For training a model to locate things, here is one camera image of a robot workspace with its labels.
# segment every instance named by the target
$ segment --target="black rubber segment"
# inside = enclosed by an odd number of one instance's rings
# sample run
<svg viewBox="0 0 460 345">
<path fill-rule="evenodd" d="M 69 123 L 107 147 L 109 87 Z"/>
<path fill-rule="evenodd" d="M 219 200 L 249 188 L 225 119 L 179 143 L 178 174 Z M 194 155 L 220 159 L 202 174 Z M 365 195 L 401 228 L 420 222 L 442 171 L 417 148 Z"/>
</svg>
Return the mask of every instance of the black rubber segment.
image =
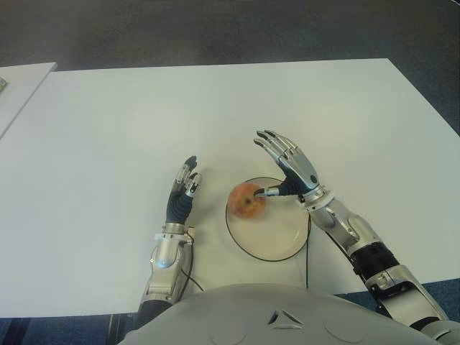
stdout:
<svg viewBox="0 0 460 345">
<path fill-rule="evenodd" d="M 382 243 L 375 242 L 358 249 L 351 255 L 354 272 L 365 280 L 400 263 L 393 253 Z"/>
<path fill-rule="evenodd" d="M 172 304 L 165 300 L 147 300 L 143 302 L 139 307 L 139 312 L 134 323 L 135 329 L 143 327 L 143 325 L 149 323 L 171 306 Z"/>
<path fill-rule="evenodd" d="M 170 195 L 166 208 L 166 223 L 185 224 L 188 215 L 192 211 L 193 198 L 181 192 Z"/>
</svg>

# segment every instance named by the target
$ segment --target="red apple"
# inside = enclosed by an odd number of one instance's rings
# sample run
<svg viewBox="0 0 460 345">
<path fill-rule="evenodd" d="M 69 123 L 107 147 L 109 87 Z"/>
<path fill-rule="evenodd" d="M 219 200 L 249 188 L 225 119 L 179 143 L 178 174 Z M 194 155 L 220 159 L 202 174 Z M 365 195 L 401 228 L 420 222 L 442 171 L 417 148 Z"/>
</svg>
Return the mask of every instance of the red apple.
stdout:
<svg viewBox="0 0 460 345">
<path fill-rule="evenodd" d="M 260 216 L 265 210 L 265 198 L 254 197 L 260 189 L 254 183 L 241 183 L 230 192 L 227 207 L 238 218 L 251 219 Z"/>
</svg>

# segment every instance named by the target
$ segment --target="black cable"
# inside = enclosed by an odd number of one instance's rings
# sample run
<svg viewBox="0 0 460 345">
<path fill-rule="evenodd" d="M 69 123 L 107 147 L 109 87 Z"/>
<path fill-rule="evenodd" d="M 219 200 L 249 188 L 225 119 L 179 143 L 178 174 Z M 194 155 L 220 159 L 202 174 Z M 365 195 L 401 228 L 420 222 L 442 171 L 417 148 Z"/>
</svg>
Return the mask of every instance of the black cable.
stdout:
<svg viewBox="0 0 460 345">
<path fill-rule="evenodd" d="M 306 243 L 306 248 L 305 248 L 305 268 L 306 268 L 306 274 L 305 274 L 305 284 L 307 285 L 308 289 L 308 244 L 310 243 L 310 232 L 311 232 L 311 216 L 308 215 L 308 232 L 307 232 L 307 243 Z"/>
<path fill-rule="evenodd" d="M 195 239 L 188 233 L 188 231 L 186 232 L 186 234 L 192 239 L 192 244 L 190 245 L 190 268 L 188 269 L 188 274 L 185 275 L 187 277 L 187 280 L 185 281 L 182 291 L 180 291 L 179 300 L 182 300 L 185 289 L 187 288 L 187 285 L 188 285 L 188 281 L 191 279 L 192 269 L 193 269 L 193 245 L 195 244 Z"/>
<path fill-rule="evenodd" d="M 187 275 L 187 273 L 185 273 L 185 271 L 184 271 L 183 269 L 180 269 L 180 271 L 182 271 L 182 273 L 183 273 L 186 277 L 188 277 L 192 282 L 194 282 L 195 285 L 198 287 L 198 289 L 201 290 L 201 292 L 204 291 L 204 289 L 201 287 L 201 285 L 198 284 L 198 282 L 197 282 L 196 280 L 194 280 L 192 277 L 189 277 L 189 276 Z"/>
</svg>

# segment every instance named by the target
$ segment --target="gray carpet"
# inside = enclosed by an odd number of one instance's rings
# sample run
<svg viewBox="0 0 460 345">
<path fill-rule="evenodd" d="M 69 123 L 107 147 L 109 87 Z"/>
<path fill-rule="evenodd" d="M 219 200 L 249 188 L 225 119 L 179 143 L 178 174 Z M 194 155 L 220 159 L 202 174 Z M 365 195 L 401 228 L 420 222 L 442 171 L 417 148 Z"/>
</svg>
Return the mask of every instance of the gray carpet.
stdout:
<svg viewBox="0 0 460 345">
<path fill-rule="evenodd" d="M 0 65 L 389 58 L 459 132 L 459 13 L 449 0 L 2 0 Z"/>
</svg>

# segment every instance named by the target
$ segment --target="table surface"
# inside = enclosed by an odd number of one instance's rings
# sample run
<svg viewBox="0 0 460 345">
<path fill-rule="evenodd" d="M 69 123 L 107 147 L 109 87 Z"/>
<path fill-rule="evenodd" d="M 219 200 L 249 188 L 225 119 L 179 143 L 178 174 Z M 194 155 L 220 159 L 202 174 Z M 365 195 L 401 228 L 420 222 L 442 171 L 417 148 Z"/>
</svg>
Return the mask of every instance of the table surface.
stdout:
<svg viewBox="0 0 460 345">
<path fill-rule="evenodd" d="M 237 183 L 282 177 L 257 129 L 294 139 L 421 282 L 460 276 L 460 140 L 389 60 L 56 72 L 0 143 L 0 317 L 135 311 L 190 155 L 194 278 L 304 286 L 305 250 L 259 261 L 226 230 Z M 315 227 L 309 260 L 311 288 L 364 290 Z"/>
<path fill-rule="evenodd" d="M 8 82 L 0 93 L 0 139 L 55 66 L 55 63 L 37 63 L 0 67 L 0 77 Z"/>
</svg>

